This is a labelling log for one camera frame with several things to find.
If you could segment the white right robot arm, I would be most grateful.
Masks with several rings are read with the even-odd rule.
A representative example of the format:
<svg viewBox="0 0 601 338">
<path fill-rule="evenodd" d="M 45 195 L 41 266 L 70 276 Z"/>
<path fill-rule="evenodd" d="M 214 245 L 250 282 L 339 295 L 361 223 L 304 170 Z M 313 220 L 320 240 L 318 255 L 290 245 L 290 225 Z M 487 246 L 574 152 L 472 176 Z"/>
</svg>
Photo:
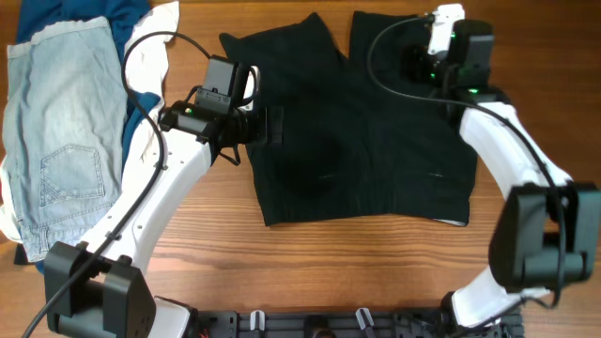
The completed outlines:
<svg viewBox="0 0 601 338">
<path fill-rule="evenodd" d="M 441 302 L 437 328 L 448 337 L 495 329 L 527 302 L 555 308 L 565 287 L 591 277 L 597 247 L 599 188 L 574 181 L 525 131 L 505 93 L 488 82 L 491 50 L 430 54 L 412 46 L 402 54 L 403 74 L 439 90 L 433 100 L 504 198 L 487 267 Z"/>
</svg>

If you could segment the black shorts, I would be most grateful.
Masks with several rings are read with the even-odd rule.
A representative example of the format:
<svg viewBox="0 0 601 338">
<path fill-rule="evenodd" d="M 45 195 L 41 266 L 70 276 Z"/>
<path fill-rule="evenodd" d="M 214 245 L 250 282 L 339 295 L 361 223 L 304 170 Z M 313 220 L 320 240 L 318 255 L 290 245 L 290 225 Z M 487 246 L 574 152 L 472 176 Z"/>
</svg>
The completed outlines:
<svg viewBox="0 0 601 338">
<path fill-rule="evenodd" d="M 401 73 L 430 35 L 411 16 L 353 14 L 341 53 L 317 14 L 237 38 L 226 55 L 260 71 L 256 105 L 283 117 L 283 140 L 249 146 L 266 225 L 401 214 L 464 226 L 476 155 Z"/>
</svg>

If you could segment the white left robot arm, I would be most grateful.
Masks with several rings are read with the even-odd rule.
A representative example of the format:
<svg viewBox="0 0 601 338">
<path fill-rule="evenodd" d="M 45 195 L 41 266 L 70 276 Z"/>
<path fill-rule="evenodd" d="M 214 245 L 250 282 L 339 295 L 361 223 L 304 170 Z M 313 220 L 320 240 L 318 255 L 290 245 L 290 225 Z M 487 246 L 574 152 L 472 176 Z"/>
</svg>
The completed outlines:
<svg viewBox="0 0 601 338">
<path fill-rule="evenodd" d="M 68 337 L 194 337 L 193 307 L 155 296 L 146 270 L 181 200 L 224 147 L 278 144 L 284 111 L 207 109 L 178 101 L 156 124 L 158 144 L 135 169 L 142 184 L 123 192 L 76 245 L 57 242 L 45 259 L 51 331 Z"/>
</svg>

